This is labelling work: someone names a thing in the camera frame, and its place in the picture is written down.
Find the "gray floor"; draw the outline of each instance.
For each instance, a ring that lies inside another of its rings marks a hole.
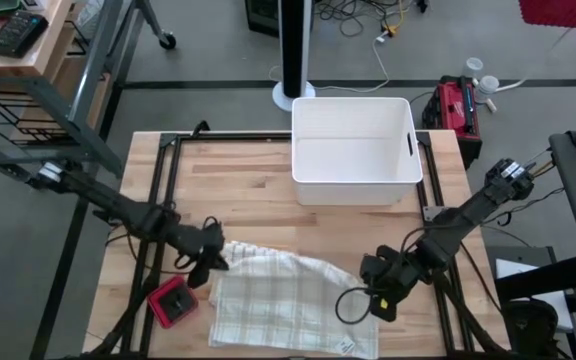
[[[162,25],[177,35],[180,51],[163,52],[144,27],[130,80],[262,80],[279,63],[277,40],[248,31],[242,1],[153,2]],[[381,78],[370,48],[378,24],[369,17],[362,21],[366,29],[354,38],[341,36],[335,22],[315,21],[311,79]],[[407,13],[400,34],[379,51],[393,79],[457,74],[469,56],[480,57],[486,73],[520,78],[562,32],[524,24],[514,1],[434,1],[433,10],[424,16],[414,10]],[[576,78],[576,30],[535,74]],[[428,90],[385,89],[371,96],[410,99]],[[576,88],[518,89],[498,94],[495,102],[495,115],[479,112],[485,145],[468,172],[473,190],[499,158],[526,160],[547,146],[548,135],[576,128]],[[416,116],[423,106],[424,100],[413,105]],[[108,143],[125,158],[132,132],[189,130],[202,119],[214,129],[290,126],[289,114],[272,104],[268,90],[132,90],[122,96]],[[101,178],[118,185],[107,173]],[[560,185],[551,172],[538,180],[533,196]],[[74,203],[73,196],[35,192],[0,175],[0,359],[25,358],[30,351]],[[559,258],[576,255],[576,227],[565,195],[526,210],[507,229],[533,245],[554,246]],[[50,343],[51,357],[75,354],[81,347],[106,231],[100,221],[87,219]],[[498,233],[484,234],[488,245],[515,245]]]

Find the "caster wheel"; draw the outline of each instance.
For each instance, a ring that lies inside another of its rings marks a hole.
[[[168,40],[168,44],[159,40],[159,45],[166,50],[174,49],[177,46],[177,39],[175,39],[175,36],[171,33],[165,33],[164,36],[166,37],[166,40]]]

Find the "white cloth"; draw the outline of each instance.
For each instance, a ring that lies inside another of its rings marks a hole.
[[[345,325],[335,315],[339,295],[361,286],[352,275],[322,260],[242,243],[227,244],[222,254],[231,266],[211,292],[217,316],[210,346],[243,344],[379,357],[373,316]],[[341,316],[359,318],[368,301],[361,292],[348,294],[340,304]]]

